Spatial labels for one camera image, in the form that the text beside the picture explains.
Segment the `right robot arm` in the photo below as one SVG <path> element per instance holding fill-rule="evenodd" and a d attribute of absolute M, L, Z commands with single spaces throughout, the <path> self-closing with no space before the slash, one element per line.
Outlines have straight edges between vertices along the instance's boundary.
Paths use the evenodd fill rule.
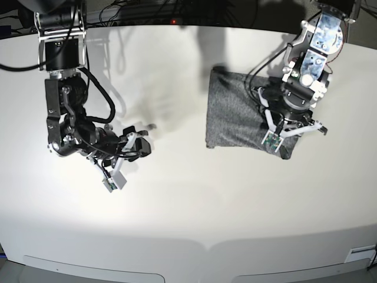
<path fill-rule="evenodd" d="M 121 173 L 124 161 L 133 162 L 151 153 L 147 130 L 134 126 L 114 133 L 111 122 L 115 104 L 87 64 L 87 20 L 85 1 L 21 1 L 30 10 L 38 33 L 38 62 L 27 67 L 1 65 L 9 72 L 45 70 L 48 149 L 60 157 L 79 153 L 102 174 L 109 192 L 127 183 Z M 84 104 L 88 100 L 85 75 L 105 98 L 110 107 L 107 118 L 88 116 Z"/>

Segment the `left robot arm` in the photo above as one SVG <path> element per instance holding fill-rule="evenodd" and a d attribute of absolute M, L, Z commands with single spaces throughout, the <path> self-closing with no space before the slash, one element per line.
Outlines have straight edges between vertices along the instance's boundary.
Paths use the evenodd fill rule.
<path fill-rule="evenodd" d="M 313 119 L 312 110 L 328 91 L 332 71 L 329 57 L 339 54 L 345 43 L 347 23 L 355 22 L 360 1 L 315 1 L 319 13 L 300 24 L 301 32 L 286 44 L 280 83 L 253 86 L 256 75 L 246 82 L 250 98 L 262 111 L 267 131 L 261 141 L 274 152 L 283 142 L 327 128 Z"/>

